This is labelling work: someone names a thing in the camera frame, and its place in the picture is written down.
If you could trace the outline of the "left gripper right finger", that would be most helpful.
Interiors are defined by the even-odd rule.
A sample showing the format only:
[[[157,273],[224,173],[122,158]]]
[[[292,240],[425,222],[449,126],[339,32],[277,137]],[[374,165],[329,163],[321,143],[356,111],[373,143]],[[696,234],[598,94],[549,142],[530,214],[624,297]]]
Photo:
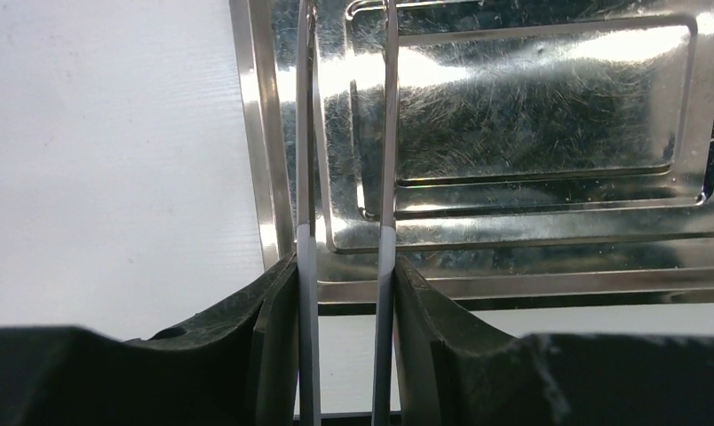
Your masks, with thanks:
[[[714,425],[714,337],[509,335],[393,272],[406,425]]]

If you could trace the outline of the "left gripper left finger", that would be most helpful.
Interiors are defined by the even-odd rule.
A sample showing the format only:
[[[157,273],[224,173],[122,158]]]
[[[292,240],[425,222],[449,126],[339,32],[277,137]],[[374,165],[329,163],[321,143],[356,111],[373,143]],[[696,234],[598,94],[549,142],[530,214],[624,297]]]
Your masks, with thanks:
[[[290,425],[297,379],[293,255],[147,340],[0,328],[0,425]]]

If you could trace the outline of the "metal serving tongs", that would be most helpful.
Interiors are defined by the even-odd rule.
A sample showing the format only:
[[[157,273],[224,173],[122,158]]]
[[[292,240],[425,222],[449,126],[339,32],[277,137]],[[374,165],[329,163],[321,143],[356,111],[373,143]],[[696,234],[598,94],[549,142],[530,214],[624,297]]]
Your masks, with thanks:
[[[371,422],[391,422],[393,271],[396,264],[395,186],[399,129],[399,19],[385,2],[385,131],[381,179],[380,237]],[[299,292],[300,422],[321,424],[321,380],[314,214],[315,6],[302,1],[297,16],[296,55],[296,253]]]

